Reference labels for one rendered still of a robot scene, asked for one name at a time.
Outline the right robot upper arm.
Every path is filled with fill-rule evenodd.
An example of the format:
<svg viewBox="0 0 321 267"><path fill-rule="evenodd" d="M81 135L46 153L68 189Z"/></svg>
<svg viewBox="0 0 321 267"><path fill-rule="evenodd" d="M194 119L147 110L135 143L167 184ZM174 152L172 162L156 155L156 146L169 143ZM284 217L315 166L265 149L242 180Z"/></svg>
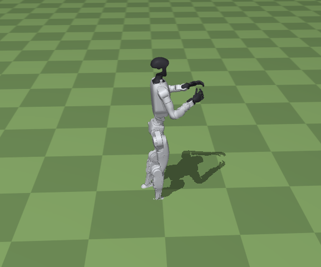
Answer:
<svg viewBox="0 0 321 267"><path fill-rule="evenodd" d="M174 116L174 112L176 110L174 110L174 104L170 98L170 94L169 94L169 91L167 90L167 88L165 88L164 86L162 87L159 87L157 89L157 94L159 96L159 98L162 100L168 114L169 114L169 117L173 120L177 119L175 116Z"/></svg>

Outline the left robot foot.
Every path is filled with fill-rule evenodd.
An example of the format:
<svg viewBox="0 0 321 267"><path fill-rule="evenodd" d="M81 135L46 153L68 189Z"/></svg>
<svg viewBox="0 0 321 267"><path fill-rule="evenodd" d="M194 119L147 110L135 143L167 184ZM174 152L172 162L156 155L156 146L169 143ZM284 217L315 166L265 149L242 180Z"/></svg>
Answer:
<svg viewBox="0 0 321 267"><path fill-rule="evenodd" d="M146 186L146 183L145 183L145 184L142 184L142 185L141 185L141 188L145 189L145 188L147 188L147 187L152 187L152 186L153 186L152 182L151 182L151 185L150 185L150 186Z"/></svg>

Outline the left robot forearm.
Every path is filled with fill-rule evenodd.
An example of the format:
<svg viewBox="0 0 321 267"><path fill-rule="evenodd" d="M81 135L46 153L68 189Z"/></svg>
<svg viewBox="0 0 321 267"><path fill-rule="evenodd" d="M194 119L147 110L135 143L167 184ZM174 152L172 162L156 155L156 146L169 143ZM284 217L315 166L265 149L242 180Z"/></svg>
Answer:
<svg viewBox="0 0 321 267"><path fill-rule="evenodd" d="M183 83L184 84L184 83ZM182 84L182 85L183 85ZM170 93L172 92L180 92L180 91L186 91L187 88L181 88L182 85L168 85L169 86L169 89L170 89Z"/></svg>

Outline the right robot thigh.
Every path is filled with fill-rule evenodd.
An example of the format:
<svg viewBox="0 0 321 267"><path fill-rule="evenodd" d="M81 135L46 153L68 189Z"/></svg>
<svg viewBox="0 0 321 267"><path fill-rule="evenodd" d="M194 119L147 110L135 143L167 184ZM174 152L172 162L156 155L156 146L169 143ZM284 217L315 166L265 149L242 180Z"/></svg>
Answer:
<svg viewBox="0 0 321 267"><path fill-rule="evenodd" d="M168 160L169 160L169 145L165 135L161 135L160 131L155 131L152 137L154 146L157 147L156 154L158 165L154 165L151 168L151 174L154 170L160 169L162 173L165 171ZM153 176L153 174L152 174Z"/></svg>

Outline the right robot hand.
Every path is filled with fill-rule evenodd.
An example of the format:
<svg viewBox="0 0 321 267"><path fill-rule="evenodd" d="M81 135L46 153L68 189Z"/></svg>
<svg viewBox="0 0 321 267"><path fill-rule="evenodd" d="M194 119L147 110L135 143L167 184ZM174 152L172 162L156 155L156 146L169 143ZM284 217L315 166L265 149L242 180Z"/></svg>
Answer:
<svg viewBox="0 0 321 267"><path fill-rule="evenodd" d="M196 102L200 102L201 100L203 100L204 94L201 89L199 90L200 91L197 93L197 88L196 88L195 95L193 95L193 98L190 98L189 100L187 100L187 102L190 102L192 100L193 103L196 104Z"/></svg>

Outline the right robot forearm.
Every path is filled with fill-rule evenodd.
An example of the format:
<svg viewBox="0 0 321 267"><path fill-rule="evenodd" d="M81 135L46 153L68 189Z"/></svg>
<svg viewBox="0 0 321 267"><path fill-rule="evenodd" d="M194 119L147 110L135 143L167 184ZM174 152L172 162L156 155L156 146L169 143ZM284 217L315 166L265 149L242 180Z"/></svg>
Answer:
<svg viewBox="0 0 321 267"><path fill-rule="evenodd" d="M191 100L190 102L185 102L182 104L181 107L179 107L175 112L174 116L176 118L182 117L187 110L189 110L192 106L194 105L193 101Z"/></svg>

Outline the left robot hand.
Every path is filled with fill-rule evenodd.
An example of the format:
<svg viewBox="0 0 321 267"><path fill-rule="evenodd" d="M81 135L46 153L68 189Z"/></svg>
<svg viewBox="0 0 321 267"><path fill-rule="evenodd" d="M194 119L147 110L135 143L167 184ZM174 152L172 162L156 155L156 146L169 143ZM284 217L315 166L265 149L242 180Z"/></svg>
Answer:
<svg viewBox="0 0 321 267"><path fill-rule="evenodd" d="M185 83L181 86L181 88L187 88L189 89L192 86L196 86L196 85L202 85L204 87L204 83L202 81L192 81L190 83Z"/></svg>

